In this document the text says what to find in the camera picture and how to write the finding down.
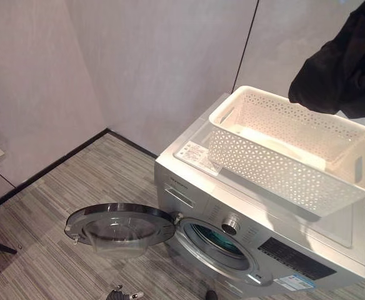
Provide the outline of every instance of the washing machine door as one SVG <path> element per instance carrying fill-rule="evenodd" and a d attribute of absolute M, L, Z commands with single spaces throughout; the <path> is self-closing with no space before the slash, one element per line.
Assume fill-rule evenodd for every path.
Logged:
<path fill-rule="evenodd" d="M 148 246 L 174 235 L 174 218 L 159 209 L 132 203 L 88 206 L 72 213 L 64 232 L 74 244 L 91 245 L 94 252 L 110 259 L 136 258 Z"/>

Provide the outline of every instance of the washing machine top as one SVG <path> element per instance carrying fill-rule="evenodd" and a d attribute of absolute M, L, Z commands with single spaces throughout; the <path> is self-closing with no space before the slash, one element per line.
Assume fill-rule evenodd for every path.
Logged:
<path fill-rule="evenodd" d="M 185 185 L 202 189 L 222 202 L 229 204 L 230 199 L 239 199 L 237 211 L 245 210 L 242 203 L 256 208 L 247 209 L 246 217 L 256 219 L 273 231 L 277 232 L 278 228 L 268 222 L 270 218 L 295 230 L 299 228 L 314 241 L 312 248 L 315 251 L 322 249 L 329 255 L 328 251 L 333 249 L 341 253 L 338 256 L 344 255 L 365 266 L 365 200 L 320 218 L 207 159 L 212 130 L 208 117 L 227 97 L 227 94 L 220 97 L 158 157 L 156 163 L 169 174 L 186 180 Z M 171 175 L 159 173 L 155 177 L 157 184 L 162 184 Z"/>

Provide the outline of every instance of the brand logo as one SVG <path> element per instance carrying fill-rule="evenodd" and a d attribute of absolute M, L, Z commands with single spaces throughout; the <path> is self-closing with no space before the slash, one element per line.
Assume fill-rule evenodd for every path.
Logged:
<path fill-rule="evenodd" d="M 173 177 L 171 177 L 170 176 L 170 180 L 173 182 L 173 183 L 175 183 L 175 184 L 177 184 L 178 186 L 181 186 L 182 188 L 184 188 L 184 189 L 188 189 L 188 187 L 185 185 L 185 184 L 182 184 L 181 182 L 179 182 L 179 181 L 177 181 L 177 180 L 175 180 Z"/>

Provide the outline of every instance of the washing machine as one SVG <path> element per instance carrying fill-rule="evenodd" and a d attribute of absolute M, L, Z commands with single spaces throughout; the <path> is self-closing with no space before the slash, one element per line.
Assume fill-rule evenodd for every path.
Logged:
<path fill-rule="evenodd" d="M 212 279 L 222 299 L 365 279 L 365 201 L 320 218 L 208 160 L 208 117 L 227 96 L 156 159 L 159 208 L 85 207 L 70 215 L 65 233 L 113 259 L 134 259 L 167 243 Z"/>

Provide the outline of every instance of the baseboard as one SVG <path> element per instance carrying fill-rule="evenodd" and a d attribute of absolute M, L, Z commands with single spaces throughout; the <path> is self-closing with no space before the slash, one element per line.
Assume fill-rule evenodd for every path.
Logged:
<path fill-rule="evenodd" d="M 135 149 L 140 150 L 142 153 L 145 153 L 146 155 L 149 155 L 154 159 L 158 158 L 158 156 L 156 154 L 152 153 L 151 151 L 148 151 L 145 148 L 142 148 L 140 145 L 137 145 L 135 142 L 130 141 L 129 139 L 125 138 L 124 136 L 121 136 L 120 134 L 118 134 L 110 129 L 109 129 L 108 133 L 111 134 L 112 136 L 115 136 L 119 140 L 125 142 L 126 144 L 130 145 L 131 147 L 134 147 Z"/>
<path fill-rule="evenodd" d="M 156 159 L 158 157 L 157 155 L 155 155 L 152 152 L 150 152 L 150 151 L 142 148 L 141 146 L 139 146 L 136 143 L 130 141 L 129 139 L 125 138 L 124 136 L 121 136 L 120 134 L 118 134 L 118 133 L 110 130 L 109 128 L 106 128 L 106 129 L 102 130 L 100 133 L 98 133 L 97 135 L 95 135 L 94 137 L 92 137 L 91 139 L 89 139 L 86 142 L 82 143 L 80 146 L 74 148 L 72 151 L 70 151 L 69 153 L 67 153 L 65 156 L 59 158 L 57 161 L 55 161 L 52 164 L 50 164 L 48 167 L 46 167 L 43 170 L 39 171 L 33 177 L 27 179 L 26 181 L 24 181 L 19 186 L 16 186 L 14 189 L 12 189 L 11 191 L 9 191 L 7 194 L 5 194 L 2 197 L 0 197 L 0 205 L 4 204 L 7 200 L 9 200 L 10 198 L 12 198 L 14 195 L 16 195 L 17 193 L 20 193 L 23 189 L 25 189 L 26 187 L 28 187 L 30 184 L 34 183 L 39 178 L 43 177 L 46 173 L 52 171 L 58 165 L 64 163 L 69 158 L 71 158 L 72 156 L 74 156 L 75 154 L 77 154 L 79 151 L 81 151 L 84 148 L 88 147 L 94 141 L 96 141 L 97 139 L 103 137 L 107 133 L 111 134 L 112 136 L 115 136 L 116 138 L 118 138 L 121 141 L 125 142 L 126 144 L 128 144 L 128 145 L 136 148 L 137 150 L 140 150 L 141 152 L 143 152 L 143 153 L 151 156 L 152 158 L 155 158 Z"/>

